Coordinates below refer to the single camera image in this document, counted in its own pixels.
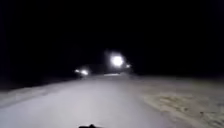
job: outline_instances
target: snowy road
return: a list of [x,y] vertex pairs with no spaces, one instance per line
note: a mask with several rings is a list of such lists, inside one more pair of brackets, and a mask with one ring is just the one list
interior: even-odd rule
[[161,112],[128,91],[126,82],[84,80],[0,108],[1,128],[175,128]]

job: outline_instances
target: bright light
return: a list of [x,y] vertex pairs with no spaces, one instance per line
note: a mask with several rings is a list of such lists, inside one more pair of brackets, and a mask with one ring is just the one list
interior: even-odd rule
[[124,63],[124,59],[121,56],[112,56],[111,57],[111,63],[115,67],[121,67]]
[[83,70],[81,70],[81,74],[82,74],[83,76],[87,76],[87,75],[89,75],[89,72],[88,72],[88,70],[83,69]]
[[130,67],[131,67],[131,65],[130,65],[130,64],[127,64],[127,65],[126,65],[126,68],[130,68]]
[[78,69],[75,70],[76,73],[79,73],[80,71]]

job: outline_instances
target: night sky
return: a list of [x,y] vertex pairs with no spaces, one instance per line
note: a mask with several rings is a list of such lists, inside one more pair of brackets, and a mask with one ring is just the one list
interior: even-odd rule
[[71,78],[82,65],[99,73],[114,50],[140,75],[222,77],[223,1],[104,4],[3,0],[2,81]]

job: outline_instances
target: roadside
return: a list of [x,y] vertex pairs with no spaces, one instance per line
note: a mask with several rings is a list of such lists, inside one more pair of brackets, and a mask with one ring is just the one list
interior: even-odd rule
[[139,82],[140,98],[195,128],[224,127],[224,88],[205,81]]

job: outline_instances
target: street light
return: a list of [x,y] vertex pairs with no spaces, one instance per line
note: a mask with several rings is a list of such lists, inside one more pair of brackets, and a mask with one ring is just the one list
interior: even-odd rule
[[130,68],[130,67],[131,67],[131,65],[130,65],[130,64],[127,64],[127,65],[126,65],[126,68]]
[[114,67],[120,68],[124,64],[124,59],[120,55],[114,55],[111,57],[111,63]]

